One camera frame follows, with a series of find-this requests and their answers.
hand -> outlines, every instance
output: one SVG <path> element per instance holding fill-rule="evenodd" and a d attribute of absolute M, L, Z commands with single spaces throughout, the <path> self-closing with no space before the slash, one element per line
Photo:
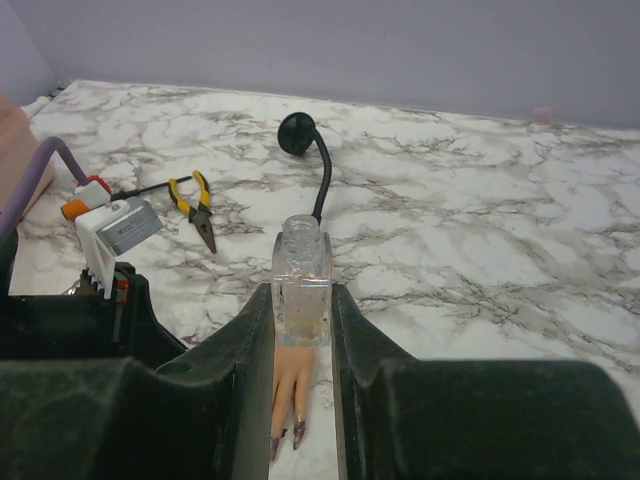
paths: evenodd
<path fill-rule="evenodd" d="M 294 403 L 293 449 L 297 450 L 307 427 L 309 393 L 316 352 L 313 348 L 282 347 L 276 344 L 273 358 L 273 415 L 271 417 L 271 461 L 278 453 L 284 424 Z"/>

marble surface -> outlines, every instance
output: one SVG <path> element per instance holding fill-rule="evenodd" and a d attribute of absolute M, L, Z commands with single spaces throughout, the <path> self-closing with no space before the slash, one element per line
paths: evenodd
<path fill-rule="evenodd" d="M 310 212 L 322 175 L 282 152 L 288 113 L 317 121 L 334 180 L 323 215 L 336 280 L 420 358 L 579 358 L 640 413 L 640 133 L 353 106 L 197 88 L 76 82 L 32 119 L 118 188 L 201 170 L 212 256 L 164 191 L 165 228 L 122 260 L 151 281 L 161 322 L 193 345 L 269 278 L 281 222 Z M 83 267 L 58 177 L 20 227 L 12 290 L 62 292 Z M 194 182 L 181 187 L 197 198 Z M 288 435 L 271 478 L 337 478 L 330 357 L 309 433 Z"/>

transparent bottle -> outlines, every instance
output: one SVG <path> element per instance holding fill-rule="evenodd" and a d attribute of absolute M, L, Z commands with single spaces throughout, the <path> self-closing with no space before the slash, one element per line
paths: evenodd
<path fill-rule="evenodd" d="M 276 237 L 271 265 L 276 341 L 309 348 L 328 343 L 331 241 L 311 215 L 289 217 Z"/>

yellow pliers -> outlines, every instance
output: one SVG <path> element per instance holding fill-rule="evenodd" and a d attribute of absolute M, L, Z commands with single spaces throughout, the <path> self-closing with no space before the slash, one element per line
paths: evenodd
<path fill-rule="evenodd" d="M 189 222 L 196 226 L 196 230 L 207 244 L 211 253 L 216 253 L 216 241 L 213 238 L 213 228 L 211 228 L 211 210 L 209 209 L 209 203 L 211 202 L 211 192 L 209 190 L 209 183 L 207 179 L 202 176 L 198 170 L 193 171 L 193 178 L 196 179 L 200 185 L 200 201 L 198 202 L 198 208 L 193 208 L 187 202 L 185 202 L 178 192 L 178 181 L 175 178 L 169 179 L 169 196 L 178 209 L 184 213 Z"/>

gray wall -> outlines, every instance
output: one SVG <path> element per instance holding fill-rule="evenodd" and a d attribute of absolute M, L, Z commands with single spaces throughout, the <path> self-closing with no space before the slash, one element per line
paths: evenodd
<path fill-rule="evenodd" d="M 640 126 L 640 0 L 10 0 L 63 77 Z"/>
<path fill-rule="evenodd" d="M 49 64 L 7 0 L 0 0 L 0 92 L 18 105 L 33 102 L 56 86 Z"/>

